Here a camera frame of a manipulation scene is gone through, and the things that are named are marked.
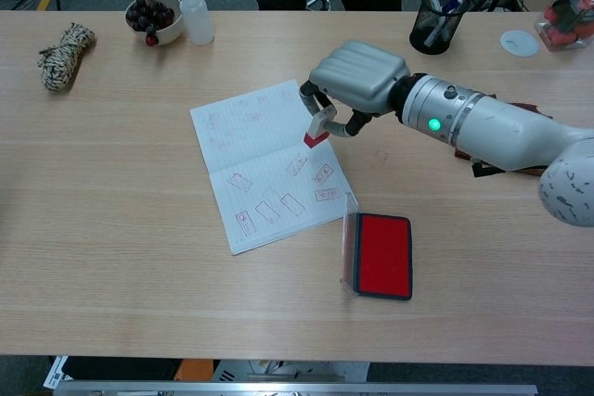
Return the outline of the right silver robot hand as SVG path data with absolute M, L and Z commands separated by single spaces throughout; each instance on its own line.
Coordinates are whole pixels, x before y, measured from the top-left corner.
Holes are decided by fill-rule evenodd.
M 360 41 L 343 43 L 311 70 L 299 89 L 312 116 L 304 142 L 315 147 L 331 135 L 357 135 L 372 119 L 395 110 L 394 92 L 410 76 L 398 55 Z

